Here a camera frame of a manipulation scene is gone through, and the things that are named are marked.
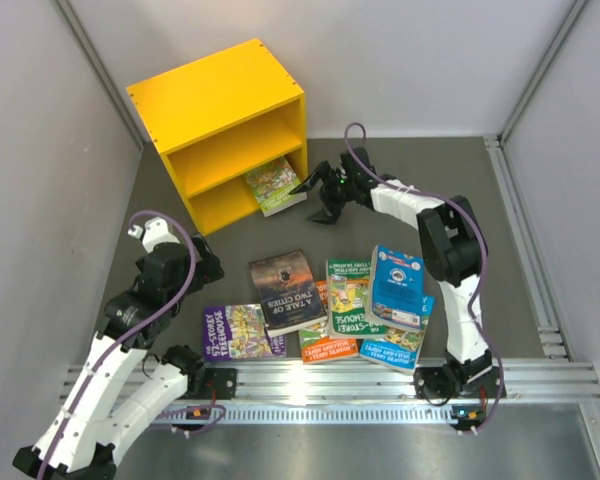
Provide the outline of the lime 65-storey treehouse book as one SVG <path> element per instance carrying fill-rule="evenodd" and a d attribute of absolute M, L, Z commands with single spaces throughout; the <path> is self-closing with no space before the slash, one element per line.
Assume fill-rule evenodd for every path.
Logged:
<path fill-rule="evenodd" d="M 300 180 L 284 156 L 245 173 L 244 179 L 265 217 L 307 199 L 306 193 L 291 194 Z"/>

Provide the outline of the purple 52-storey treehouse book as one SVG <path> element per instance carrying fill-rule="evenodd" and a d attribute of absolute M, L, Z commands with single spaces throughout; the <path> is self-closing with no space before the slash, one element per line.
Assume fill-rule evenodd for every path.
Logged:
<path fill-rule="evenodd" d="M 284 358 L 284 337 L 271 338 L 260 304 L 206 307 L 203 311 L 203 357 L 207 362 Z"/>

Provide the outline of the dark Tale of Two Cities book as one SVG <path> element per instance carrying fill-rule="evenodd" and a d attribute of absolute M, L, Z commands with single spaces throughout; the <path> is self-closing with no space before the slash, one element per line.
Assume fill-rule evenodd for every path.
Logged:
<path fill-rule="evenodd" d="M 314 276 L 301 249 L 249 263 L 270 338 L 327 320 Z"/>

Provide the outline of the blue thick paperback book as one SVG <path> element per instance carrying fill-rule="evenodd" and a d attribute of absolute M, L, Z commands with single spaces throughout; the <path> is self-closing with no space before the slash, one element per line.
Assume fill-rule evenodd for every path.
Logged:
<path fill-rule="evenodd" d="M 377 245 L 371 255 L 366 317 L 399 330 L 419 332 L 427 313 L 424 260 Z"/>

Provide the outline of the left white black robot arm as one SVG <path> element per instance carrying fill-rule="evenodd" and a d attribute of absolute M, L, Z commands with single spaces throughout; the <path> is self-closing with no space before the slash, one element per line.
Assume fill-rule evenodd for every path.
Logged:
<path fill-rule="evenodd" d="M 224 276 L 200 234 L 188 243 L 166 234 L 136 266 L 133 286 L 104 309 L 88 358 L 49 429 L 20 448 L 12 464 L 33 479 L 111 479 L 135 440 L 176 399 L 194 397 L 209 374 L 190 347 L 170 347 L 126 400 L 127 379 L 180 309 L 184 296 Z"/>

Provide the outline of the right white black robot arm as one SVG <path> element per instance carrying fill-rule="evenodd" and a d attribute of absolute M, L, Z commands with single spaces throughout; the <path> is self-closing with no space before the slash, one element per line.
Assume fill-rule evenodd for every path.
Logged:
<path fill-rule="evenodd" d="M 321 184 L 321 209 L 308 219 L 335 223 L 349 202 L 389 215 L 418 231 L 424 266 L 439 283 L 447 320 L 444 385 L 452 395 L 470 396 L 481 386 L 504 393 L 503 365 L 481 319 L 480 291 L 488 249 L 467 198 L 446 198 L 407 186 L 393 176 L 378 175 L 367 151 L 355 147 L 340 155 L 341 166 L 324 161 L 292 195 Z"/>

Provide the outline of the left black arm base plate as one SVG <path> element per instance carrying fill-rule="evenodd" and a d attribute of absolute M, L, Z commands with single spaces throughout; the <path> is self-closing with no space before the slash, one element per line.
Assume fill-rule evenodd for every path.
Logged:
<path fill-rule="evenodd" d="M 231 400 L 237 389 L 237 373 L 235 368 L 208 368 L 197 398 L 203 400 Z"/>

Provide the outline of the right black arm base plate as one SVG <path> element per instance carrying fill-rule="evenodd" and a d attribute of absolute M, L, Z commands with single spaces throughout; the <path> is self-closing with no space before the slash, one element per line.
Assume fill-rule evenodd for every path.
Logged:
<path fill-rule="evenodd" d="M 499 388 L 504 386 L 499 369 L 492 370 L 470 383 L 460 381 L 443 367 L 418 367 L 414 373 L 416 397 L 440 404 L 450 400 L 479 400 L 486 396 L 494 400 Z"/>

